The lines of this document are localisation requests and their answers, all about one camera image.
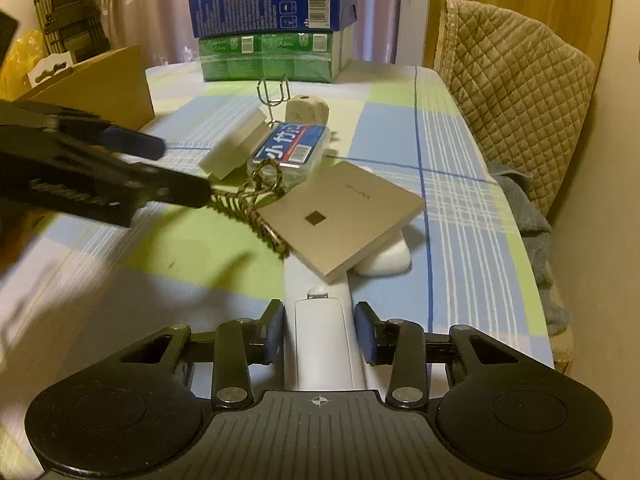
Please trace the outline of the white remote control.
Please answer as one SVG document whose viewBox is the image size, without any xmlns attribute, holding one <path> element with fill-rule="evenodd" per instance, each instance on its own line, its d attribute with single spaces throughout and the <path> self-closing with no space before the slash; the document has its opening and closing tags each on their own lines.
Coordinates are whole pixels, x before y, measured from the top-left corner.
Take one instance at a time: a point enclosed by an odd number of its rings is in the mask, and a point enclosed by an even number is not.
<svg viewBox="0 0 640 480">
<path fill-rule="evenodd" d="M 295 301 L 292 317 L 294 378 L 299 391 L 366 388 L 348 283 L 316 286 Z"/>
</svg>

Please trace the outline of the blue dental floss box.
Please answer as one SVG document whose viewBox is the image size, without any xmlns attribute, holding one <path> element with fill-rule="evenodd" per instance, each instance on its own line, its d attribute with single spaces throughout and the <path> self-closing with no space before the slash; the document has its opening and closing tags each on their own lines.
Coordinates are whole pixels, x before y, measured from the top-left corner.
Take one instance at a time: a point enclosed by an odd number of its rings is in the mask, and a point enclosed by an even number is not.
<svg viewBox="0 0 640 480">
<path fill-rule="evenodd" d="M 330 139 L 331 130 L 326 126 L 279 122 L 248 159 L 247 174 L 271 159 L 281 170 L 282 185 L 292 188 L 319 166 Z"/>
</svg>

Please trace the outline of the metal wire holder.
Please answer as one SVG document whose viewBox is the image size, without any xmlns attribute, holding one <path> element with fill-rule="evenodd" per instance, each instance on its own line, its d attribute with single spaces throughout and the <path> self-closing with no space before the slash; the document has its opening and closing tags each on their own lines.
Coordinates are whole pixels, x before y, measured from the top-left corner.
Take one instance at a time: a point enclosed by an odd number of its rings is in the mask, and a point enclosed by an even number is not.
<svg viewBox="0 0 640 480">
<path fill-rule="evenodd" d="M 260 78 L 256 84 L 257 97 L 267 110 L 268 125 L 270 127 L 274 127 L 279 122 L 274 117 L 274 110 L 291 99 L 290 83 L 287 76 L 283 75 L 278 81 L 274 80 L 273 83 L 277 84 L 273 90 L 270 90 L 270 81 L 265 77 Z"/>
</svg>

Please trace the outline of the white rounded plastic device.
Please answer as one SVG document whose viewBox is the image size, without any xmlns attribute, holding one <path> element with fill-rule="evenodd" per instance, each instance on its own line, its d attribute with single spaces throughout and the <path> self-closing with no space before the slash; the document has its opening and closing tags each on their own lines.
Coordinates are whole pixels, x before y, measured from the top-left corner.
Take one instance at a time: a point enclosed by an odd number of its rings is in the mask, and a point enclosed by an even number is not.
<svg viewBox="0 0 640 480">
<path fill-rule="evenodd" d="M 285 121 L 291 124 L 326 126 L 329 114 L 329 105 L 316 96 L 299 94 L 286 102 Z"/>
</svg>

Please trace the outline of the brown cardboard box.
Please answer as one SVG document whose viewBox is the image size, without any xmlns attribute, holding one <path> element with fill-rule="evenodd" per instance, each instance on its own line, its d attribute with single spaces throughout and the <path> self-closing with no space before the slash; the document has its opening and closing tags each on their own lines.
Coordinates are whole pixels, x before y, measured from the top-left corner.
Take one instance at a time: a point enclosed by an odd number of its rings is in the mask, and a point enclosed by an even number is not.
<svg viewBox="0 0 640 480">
<path fill-rule="evenodd" d="M 105 52 L 60 70 L 17 101 L 76 108 L 134 130 L 155 117 L 140 46 Z"/>
</svg>

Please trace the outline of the white oval soap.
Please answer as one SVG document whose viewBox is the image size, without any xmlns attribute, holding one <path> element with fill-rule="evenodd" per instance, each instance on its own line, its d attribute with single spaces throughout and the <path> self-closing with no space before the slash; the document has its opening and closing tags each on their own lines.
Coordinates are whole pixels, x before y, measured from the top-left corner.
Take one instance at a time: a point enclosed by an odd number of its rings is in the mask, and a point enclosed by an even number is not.
<svg viewBox="0 0 640 480">
<path fill-rule="evenodd" d="M 370 255 L 364 257 L 350 272 L 364 278 L 384 278 L 403 274 L 411 266 L 410 250 L 401 231 L 391 236 Z"/>
</svg>

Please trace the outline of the white rectangular block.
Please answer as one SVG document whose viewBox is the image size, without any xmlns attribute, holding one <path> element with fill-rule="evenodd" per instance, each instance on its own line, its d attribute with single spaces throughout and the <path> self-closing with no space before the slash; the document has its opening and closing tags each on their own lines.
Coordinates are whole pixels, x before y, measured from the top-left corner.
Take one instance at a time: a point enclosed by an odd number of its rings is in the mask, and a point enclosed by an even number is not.
<svg viewBox="0 0 640 480">
<path fill-rule="evenodd" d="M 267 117 L 259 107 L 246 110 L 214 131 L 213 140 L 207 145 L 208 151 L 198 166 L 208 176 L 224 180 L 236 168 L 246 164 L 269 131 Z"/>
</svg>

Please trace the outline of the yellow plastic bag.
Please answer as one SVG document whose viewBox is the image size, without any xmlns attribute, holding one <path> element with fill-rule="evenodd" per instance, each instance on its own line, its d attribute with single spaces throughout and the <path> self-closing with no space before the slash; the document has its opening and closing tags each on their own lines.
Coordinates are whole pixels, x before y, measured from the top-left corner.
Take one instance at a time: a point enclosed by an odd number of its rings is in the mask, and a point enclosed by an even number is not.
<svg viewBox="0 0 640 480">
<path fill-rule="evenodd" d="M 24 36 L 17 38 L 9 48 L 2 65 L 0 98 L 14 101 L 30 90 L 32 85 L 28 73 L 47 55 L 40 30 L 31 29 Z"/>
</svg>

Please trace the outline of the checkered tablecloth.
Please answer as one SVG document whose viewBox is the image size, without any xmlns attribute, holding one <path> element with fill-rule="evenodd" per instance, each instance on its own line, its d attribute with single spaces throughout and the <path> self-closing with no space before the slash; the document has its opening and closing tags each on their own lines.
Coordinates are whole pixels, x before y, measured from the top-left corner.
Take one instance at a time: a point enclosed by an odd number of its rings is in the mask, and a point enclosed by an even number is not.
<svg viewBox="0 0 640 480">
<path fill-rule="evenodd" d="M 430 332 L 469 324 L 551 364 L 511 209 L 437 75 L 355 61 L 291 91 L 328 103 L 328 164 L 368 168 L 426 203 L 404 229 L 410 270 L 354 276 L 352 298 Z M 40 475 L 24 417 L 47 386 L 169 324 L 205 332 L 282 294 L 282 261 L 217 211 L 149 204 L 128 229 L 53 217 L 1 280 L 2 477 Z"/>
</svg>

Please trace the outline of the flat grey square box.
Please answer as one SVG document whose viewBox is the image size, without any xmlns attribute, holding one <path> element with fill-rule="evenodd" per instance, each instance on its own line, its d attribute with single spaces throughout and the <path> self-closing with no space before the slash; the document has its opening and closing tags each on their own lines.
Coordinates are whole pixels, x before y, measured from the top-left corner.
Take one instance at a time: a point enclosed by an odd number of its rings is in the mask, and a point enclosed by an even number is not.
<svg viewBox="0 0 640 480">
<path fill-rule="evenodd" d="M 258 209 L 299 260 L 332 283 L 424 211 L 419 195 L 350 162 Z"/>
</svg>

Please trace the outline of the pink patterned curtain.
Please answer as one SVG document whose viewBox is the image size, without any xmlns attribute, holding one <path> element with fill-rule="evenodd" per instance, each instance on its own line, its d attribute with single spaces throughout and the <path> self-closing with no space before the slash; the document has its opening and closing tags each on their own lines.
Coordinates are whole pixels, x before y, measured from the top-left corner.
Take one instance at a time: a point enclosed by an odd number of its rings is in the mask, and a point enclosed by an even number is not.
<svg viewBox="0 0 640 480">
<path fill-rule="evenodd" d="M 114 49 L 141 47 L 146 64 L 191 62 L 198 55 L 189 0 L 98 0 Z M 358 60 L 395 61 L 400 0 L 359 0 L 354 40 Z"/>
</svg>

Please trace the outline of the grey towel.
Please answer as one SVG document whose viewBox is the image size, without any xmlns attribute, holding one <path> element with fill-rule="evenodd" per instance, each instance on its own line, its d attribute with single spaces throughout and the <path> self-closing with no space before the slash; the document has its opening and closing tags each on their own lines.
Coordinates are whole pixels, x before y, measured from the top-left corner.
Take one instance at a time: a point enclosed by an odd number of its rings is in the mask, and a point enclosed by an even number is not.
<svg viewBox="0 0 640 480">
<path fill-rule="evenodd" d="M 533 178 L 501 162 L 488 162 L 487 168 L 502 188 L 521 234 L 544 310 L 548 335 L 558 336 L 570 326 L 570 314 L 552 297 L 554 276 L 549 262 L 551 226 L 528 197 Z"/>
</svg>

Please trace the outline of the green carton pack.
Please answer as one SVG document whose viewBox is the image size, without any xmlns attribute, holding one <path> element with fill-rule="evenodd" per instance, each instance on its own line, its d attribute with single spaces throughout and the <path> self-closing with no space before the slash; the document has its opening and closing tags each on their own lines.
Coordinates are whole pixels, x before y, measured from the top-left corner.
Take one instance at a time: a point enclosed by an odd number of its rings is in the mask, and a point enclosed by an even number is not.
<svg viewBox="0 0 640 480">
<path fill-rule="evenodd" d="M 352 58 L 354 29 L 275 32 L 201 38 L 198 53 L 206 81 L 330 82 Z"/>
</svg>

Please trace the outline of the blue carton box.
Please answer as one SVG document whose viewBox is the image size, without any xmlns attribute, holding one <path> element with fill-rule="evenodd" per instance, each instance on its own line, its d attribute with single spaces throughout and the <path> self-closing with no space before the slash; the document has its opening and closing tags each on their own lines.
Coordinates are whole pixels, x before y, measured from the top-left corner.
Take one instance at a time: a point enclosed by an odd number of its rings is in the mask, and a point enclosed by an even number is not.
<svg viewBox="0 0 640 480">
<path fill-rule="evenodd" d="M 339 32 L 358 0 L 189 0 L 196 39 L 264 32 Z"/>
</svg>

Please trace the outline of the quilted beige chair cover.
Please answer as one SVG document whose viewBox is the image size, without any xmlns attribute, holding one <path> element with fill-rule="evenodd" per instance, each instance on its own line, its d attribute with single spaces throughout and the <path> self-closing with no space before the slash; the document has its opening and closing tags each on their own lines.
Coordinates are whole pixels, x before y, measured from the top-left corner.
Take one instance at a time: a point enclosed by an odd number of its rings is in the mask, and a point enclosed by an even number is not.
<svg viewBox="0 0 640 480">
<path fill-rule="evenodd" d="M 434 70 L 484 159 L 528 174 L 528 197 L 548 214 L 596 85 L 591 58 L 534 18 L 444 0 Z"/>
</svg>

